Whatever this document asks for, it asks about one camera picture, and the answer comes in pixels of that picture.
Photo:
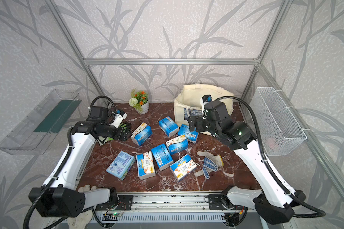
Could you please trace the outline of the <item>blue floral tissue pack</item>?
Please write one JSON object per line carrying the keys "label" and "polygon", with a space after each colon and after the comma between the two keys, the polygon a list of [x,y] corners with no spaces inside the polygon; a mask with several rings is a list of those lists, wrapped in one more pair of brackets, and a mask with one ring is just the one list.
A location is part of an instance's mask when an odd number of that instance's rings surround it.
{"label": "blue floral tissue pack", "polygon": [[146,140],[148,140],[151,137],[151,135],[151,127],[146,123],[142,123],[133,131],[131,140],[133,143],[140,147]]}

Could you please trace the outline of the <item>blue white tissue pack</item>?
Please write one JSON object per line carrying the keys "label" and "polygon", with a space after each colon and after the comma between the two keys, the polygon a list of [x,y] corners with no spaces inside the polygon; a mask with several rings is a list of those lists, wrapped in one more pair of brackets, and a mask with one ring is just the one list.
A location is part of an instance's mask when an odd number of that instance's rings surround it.
{"label": "blue white tissue pack", "polygon": [[188,149],[188,140],[185,135],[175,137],[167,141],[165,144],[171,155]]}

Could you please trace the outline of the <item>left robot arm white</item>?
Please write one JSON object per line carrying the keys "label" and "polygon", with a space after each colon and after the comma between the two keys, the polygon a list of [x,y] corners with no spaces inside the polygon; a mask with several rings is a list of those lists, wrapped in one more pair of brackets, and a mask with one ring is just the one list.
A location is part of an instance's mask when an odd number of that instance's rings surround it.
{"label": "left robot arm white", "polygon": [[113,207],[119,203],[115,188],[101,188],[84,193],[75,187],[76,178],[83,171],[99,137],[126,141],[131,137],[131,124],[119,127],[100,122],[77,122],[68,134],[68,146],[54,171],[40,188],[30,191],[30,211],[42,217],[75,218],[99,204]]}

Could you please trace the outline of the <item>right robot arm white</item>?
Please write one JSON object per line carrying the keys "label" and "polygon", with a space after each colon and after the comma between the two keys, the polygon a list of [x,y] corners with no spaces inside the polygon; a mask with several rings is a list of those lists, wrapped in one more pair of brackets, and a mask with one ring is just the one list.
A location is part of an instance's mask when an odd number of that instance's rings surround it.
{"label": "right robot arm white", "polygon": [[190,116],[190,130],[209,132],[212,137],[228,146],[246,164],[261,190],[241,189],[229,186],[221,192],[222,204],[227,209],[240,205],[254,209],[267,223],[286,223],[294,217],[293,207],[297,204],[285,194],[265,166],[257,136],[243,121],[234,122],[226,105],[204,95],[200,104],[202,115]]}

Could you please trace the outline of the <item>blue barcode tissue pack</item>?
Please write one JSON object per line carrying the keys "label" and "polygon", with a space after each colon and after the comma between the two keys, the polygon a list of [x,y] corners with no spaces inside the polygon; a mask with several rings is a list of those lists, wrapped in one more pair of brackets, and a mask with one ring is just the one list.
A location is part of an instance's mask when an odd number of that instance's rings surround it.
{"label": "blue barcode tissue pack", "polygon": [[179,132],[179,126],[169,116],[159,120],[158,124],[169,138]]}

